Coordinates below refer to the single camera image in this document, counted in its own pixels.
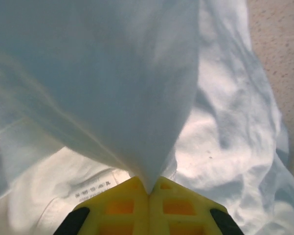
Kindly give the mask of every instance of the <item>white cloth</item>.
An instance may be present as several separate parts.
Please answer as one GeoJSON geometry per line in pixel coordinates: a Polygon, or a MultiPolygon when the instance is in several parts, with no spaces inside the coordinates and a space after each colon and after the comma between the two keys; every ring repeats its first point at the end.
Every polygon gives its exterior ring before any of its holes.
{"type": "Polygon", "coordinates": [[[0,235],[52,234],[124,170],[223,204],[246,235],[294,235],[243,1],[0,1],[0,147],[0,235]]]}

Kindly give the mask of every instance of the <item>beige speckled floor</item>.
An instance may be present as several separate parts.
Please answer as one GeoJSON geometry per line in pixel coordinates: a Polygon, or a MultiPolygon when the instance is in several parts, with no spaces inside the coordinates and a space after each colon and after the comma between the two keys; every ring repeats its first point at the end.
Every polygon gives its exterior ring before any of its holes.
{"type": "Polygon", "coordinates": [[[289,130],[294,175],[294,0],[248,0],[253,48],[289,130]]]}

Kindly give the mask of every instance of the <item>white fabric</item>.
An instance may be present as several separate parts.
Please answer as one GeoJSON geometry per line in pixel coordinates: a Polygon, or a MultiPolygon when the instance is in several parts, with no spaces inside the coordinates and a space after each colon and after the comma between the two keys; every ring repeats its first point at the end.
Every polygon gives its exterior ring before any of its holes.
{"type": "Polygon", "coordinates": [[[246,235],[294,235],[243,1],[0,1],[0,147],[0,235],[50,235],[86,186],[132,173],[223,204],[246,235]]]}

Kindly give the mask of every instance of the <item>yellow robot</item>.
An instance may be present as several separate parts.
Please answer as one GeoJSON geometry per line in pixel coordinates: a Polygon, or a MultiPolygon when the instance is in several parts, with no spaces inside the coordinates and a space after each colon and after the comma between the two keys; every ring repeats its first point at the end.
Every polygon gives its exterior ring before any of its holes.
{"type": "Polygon", "coordinates": [[[131,178],[81,204],[54,235],[243,235],[222,205],[160,177],[131,178]]]}

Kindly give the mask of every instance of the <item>white sheet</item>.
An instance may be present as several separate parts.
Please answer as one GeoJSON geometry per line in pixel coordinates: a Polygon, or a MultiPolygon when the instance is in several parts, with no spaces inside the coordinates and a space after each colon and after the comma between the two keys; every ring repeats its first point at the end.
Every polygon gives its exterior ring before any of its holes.
{"type": "Polygon", "coordinates": [[[117,167],[223,204],[246,235],[294,235],[287,131],[246,3],[69,3],[0,1],[0,234],[52,234],[85,182],[130,177],[117,167]]]}

